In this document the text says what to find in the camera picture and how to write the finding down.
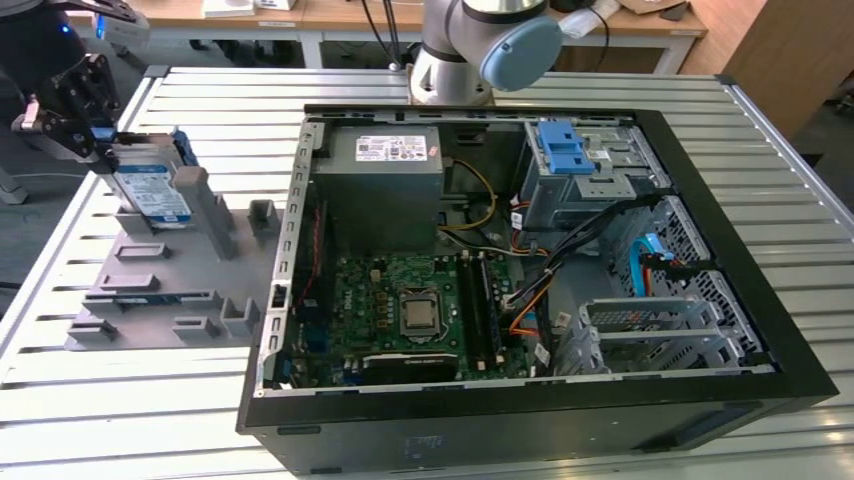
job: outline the power supply label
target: power supply label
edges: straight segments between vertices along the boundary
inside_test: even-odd
[[[192,212],[184,197],[169,185],[172,175],[165,165],[121,165],[116,179],[145,217],[164,223],[189,221]]]
[[[364,135],[356,139],[356,162],[425,162],[423,135]]]

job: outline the blue latch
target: blue latch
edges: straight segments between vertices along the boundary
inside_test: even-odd
[[[587,160],[584,139],[569,122],[539,122],[539,141],[548,157],[551,173],[592,173],[596,166]]]

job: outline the orange wire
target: orange wire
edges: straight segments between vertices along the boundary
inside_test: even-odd
[[[643,287],[645,288],[645,296],[652,296],[652,270],[643,269]]]
[[[519,230],[513,230],[512,236],[509,237],[509,250],[512,250],[515,253],[528,253],[531,251],[529,248],[524,249],[516,246],[517,236],[519,236]],[[548,255],[548,250],[545,250],[544,248],[537,248],[536,253],[539,253],[540,255]]]
[[[539,302],[539,299],[545,294],[545,290],[548,290],[548,287],[551,287],[551,282],[552,281],[553,281],[553,278],[551,280],[548,280],[548,283],[545,284],[543,289],[536,293],[536,295],[533,295],[533,298],[531,299],[528,304],[521,309],[521,312],[519,312],[519,315],[516,316],[516,319],[509,324],[509,333],[519,334],[520,331],[524,331],[524,329],[519,329],[519,328],[516,328],[516,326],[521,322],[521,317],[524,317],[524,314],[531,311],[531,309],[533,308],[533,305],[536,305],[536,302]]]

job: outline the yellow wire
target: yellow wire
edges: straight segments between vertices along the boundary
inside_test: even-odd
[[[483,183],[483,186],[489,191],[489,208],[485,211],[485,216],[477,220],[476,222],[464,223],[461,225],[439,225],[439,230],[468,230],[471,228],[479,227],[492,218],[492,214],[495,213],[495,207],[497,206],[497,198],[495,196],[495,190],[492,190],[492,185],[487,181],[485,177],[480,174],[480,172],[471,166],[471,164],[463,160],[453,159],[453,163],[459,163],[465,169],[472,173],[477,180]]]

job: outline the ram slot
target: ram slot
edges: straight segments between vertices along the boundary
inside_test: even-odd
[[[456,281],[465,335],[465,356],[472,370],[485,370],[495,366],[495,347],[489,328],[489,311],[493,308],[488,301],[488,284],[484,280],[481,260],[460,256],[456,261]]]

